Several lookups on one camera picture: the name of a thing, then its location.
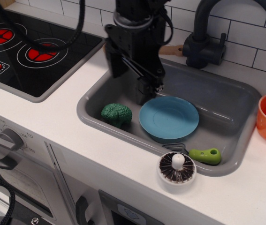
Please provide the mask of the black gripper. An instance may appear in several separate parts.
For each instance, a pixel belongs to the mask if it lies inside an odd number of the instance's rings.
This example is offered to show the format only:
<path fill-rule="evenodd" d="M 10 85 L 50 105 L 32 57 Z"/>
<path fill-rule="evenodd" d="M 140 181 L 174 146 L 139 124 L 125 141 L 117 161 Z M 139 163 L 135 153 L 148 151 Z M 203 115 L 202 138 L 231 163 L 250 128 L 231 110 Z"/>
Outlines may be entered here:
<path fill-rule="evenodd" d="M 126 30 L 111 24 L 105 26 L 108 34 L 105 54 L 113 78 L 120 77 L 132 69 L 148 79 L 137 79 L 138 105 L 156 98 L 157 94 L 152 86 L 163 84 L 165 70 L 159 58 L 159 49 L 164 40 L 165 26 L 164 20 L 154 20 L 149 27 L 139 30 Z"/>

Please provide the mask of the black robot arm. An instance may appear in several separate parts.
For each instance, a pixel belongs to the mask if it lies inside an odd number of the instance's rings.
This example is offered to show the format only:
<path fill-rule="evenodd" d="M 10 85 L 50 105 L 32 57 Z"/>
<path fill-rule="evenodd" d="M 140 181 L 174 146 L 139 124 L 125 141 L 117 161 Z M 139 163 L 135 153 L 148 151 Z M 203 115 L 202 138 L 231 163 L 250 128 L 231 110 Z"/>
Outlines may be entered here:
<path fill-rule="evenodd" d="M 108 34 L 106 59 L 114 78 L 128 70 L 138 75 L 136 102 L 143 105 L 163 90 L 165 70 L 159 50 L 165 40 L 166 25 L 172 27 L 164 0 L 118 0 L 114 24 L 105 26 Z"/>

